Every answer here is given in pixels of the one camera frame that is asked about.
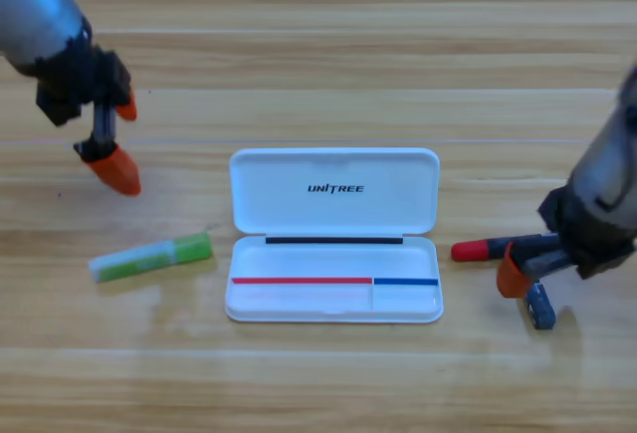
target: white case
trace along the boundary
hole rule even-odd
[[[235,224],[253,234],[234,246],[231,319],[428,323],[442,315],[436,248],[415,236],[436,221],[433,151],[244,149],[230,176]]]

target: glue stick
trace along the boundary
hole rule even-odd
[[[114,281],[162,267],[200,261],[212,255],[207,232],[139,246],[97,257],[89,269],[97,283]]]

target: unitree logo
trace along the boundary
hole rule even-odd
[[[324,184],[323,186],[308,186],[308,192],[363,192],[365,186],[339,186],[336,184]]]

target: green cap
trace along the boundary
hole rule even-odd
[[[207,232],[178,237],[172,241],[175,246],[177,263],[200,261],[212,256],[212,245]]]

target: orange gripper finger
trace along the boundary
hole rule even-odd
[[[496,283],[498,291],[506,299],[523,299],[532,286],[532,281],[525,276],[511,258],[511,247],[507,247],[505,257],[498,267]]]
[[[135,104],[135,91],[130,87],[130,103],[122,107],[115,107],[117,114],[126,121],[135,121],[137,119],[137,106]]]
[[[141,192],[137,165],[119,146],[109,157],[87,164],[104,184],[120,194],[136,196]]]

